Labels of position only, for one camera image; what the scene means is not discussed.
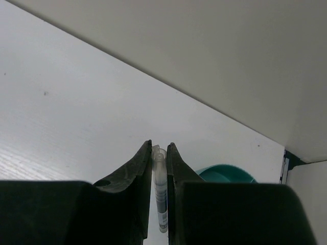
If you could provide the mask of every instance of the white wall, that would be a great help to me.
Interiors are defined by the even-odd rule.
[[[327,161],[295,167],[287,184],[299,196],[318,244],[327,244]]]
[[[327,1],[9,1],[304,161],[327,159]]]

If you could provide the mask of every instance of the test tube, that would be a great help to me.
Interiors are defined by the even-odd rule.
[[[152,147],[152,170],[159,229],[165,233],[168,229],[166,151],[158,145]]]

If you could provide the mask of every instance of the teal bowl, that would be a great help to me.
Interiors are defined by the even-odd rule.
[[[218,164],[196,171],[205,181],[217,183],[256,183],[256,180],[239,167]]]

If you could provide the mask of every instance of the plastic tube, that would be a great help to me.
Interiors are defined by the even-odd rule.
[[[152,147],[152,170],[159,229],[165,233],[168,229],[166,151],[158,145]]]

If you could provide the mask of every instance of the small hole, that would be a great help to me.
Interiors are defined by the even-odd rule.
[[[109,180],[99,180],[94,183],[94,186],[107,186],[110,184],[111,184],[111,182]]]

